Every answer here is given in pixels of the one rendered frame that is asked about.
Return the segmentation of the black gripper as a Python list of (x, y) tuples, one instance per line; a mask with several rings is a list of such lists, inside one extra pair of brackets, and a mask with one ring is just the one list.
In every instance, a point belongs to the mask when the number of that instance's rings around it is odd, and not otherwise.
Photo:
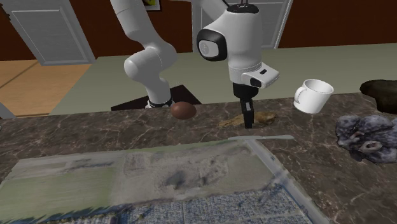
[(244, 84), (232, 83), (233, 94), (240, 99), (241, 110), (244, 119), (244, 126), (246, 129), (251, 129), (254, 123), (254, 108), (253, 100), (259, 89)]

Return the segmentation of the tan lumpy flat object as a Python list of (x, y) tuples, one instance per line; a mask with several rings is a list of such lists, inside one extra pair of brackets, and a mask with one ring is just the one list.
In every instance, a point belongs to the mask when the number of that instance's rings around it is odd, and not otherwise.
[[(265, 127), (267, 125), (272, 124), (274, 121), (277, 120), (277, 118), (278, 118), (278, 115), (273, 112), (266, 112), (266, 111), (255, 112), (252, 128)], [(221, 122), (219, 122), (218, 127), (219, 128), (245, 127), (244, 117), (243, 117), (243, 115), (238, 115), (231, 119), (221, 121)]]

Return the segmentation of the brown egg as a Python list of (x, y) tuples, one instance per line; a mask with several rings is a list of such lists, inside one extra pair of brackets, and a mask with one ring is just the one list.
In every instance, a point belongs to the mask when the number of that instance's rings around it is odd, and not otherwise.
[(171, 114), (173, 117), (180, 120), (187, 120), (193, 118), (197, 113), (194, 105), (189, 102), (176, 102), (171, 106)]

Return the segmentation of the white mug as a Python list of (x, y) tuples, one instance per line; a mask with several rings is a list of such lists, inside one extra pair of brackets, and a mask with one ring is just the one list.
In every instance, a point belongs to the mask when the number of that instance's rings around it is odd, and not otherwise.
[(329, 83), (308, 79), (296, 90), (293, 105), (301, 112), (316, 114), (321, 111), (333, 92), (334, 88)]

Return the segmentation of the dark robot stand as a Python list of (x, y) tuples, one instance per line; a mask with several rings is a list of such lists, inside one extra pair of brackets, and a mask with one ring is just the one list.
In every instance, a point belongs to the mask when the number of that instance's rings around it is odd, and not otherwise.
[[(202, 104), (184, 85), (179, 85), (176, 87), (172, 87), (170, 89), (171, 96), (174, 102), (189, 102), (193, 105)], [(138, 99), (134, 99), (129, 102), (124, 102), (122, 104), (112, 106), (111, 111), (119, 111), (126, 109), (144, 109), (148, 104), (148, 96), (144, 96)]]

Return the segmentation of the aerial photo printed mat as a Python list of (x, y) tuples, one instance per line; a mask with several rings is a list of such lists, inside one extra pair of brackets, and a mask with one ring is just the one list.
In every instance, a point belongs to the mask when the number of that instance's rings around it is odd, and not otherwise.
[(0, 224), (331, 224), (251, 137), (23, 159)]

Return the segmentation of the grey lumpy object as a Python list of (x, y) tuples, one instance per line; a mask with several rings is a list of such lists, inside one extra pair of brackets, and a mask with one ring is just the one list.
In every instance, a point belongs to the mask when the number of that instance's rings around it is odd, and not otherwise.
[(337, 144), (358, 162), (397, 163), (397, 118), (381, 115), (344, 115), (337, 119)]

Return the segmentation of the dark brown lumpy object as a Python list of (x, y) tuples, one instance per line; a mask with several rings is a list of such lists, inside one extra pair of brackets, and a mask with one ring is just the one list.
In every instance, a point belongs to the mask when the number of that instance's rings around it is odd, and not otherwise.
[(397, 115), (397, 80), (370, 80), (359, 89), (375, 99), (378, 111)]

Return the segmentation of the framed wall picture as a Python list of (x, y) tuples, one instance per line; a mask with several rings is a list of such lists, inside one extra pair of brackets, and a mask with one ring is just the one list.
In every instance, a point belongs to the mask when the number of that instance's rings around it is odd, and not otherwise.
[(160, 0), (143, 0), (144, 6), (147, 11), (160, 11)]

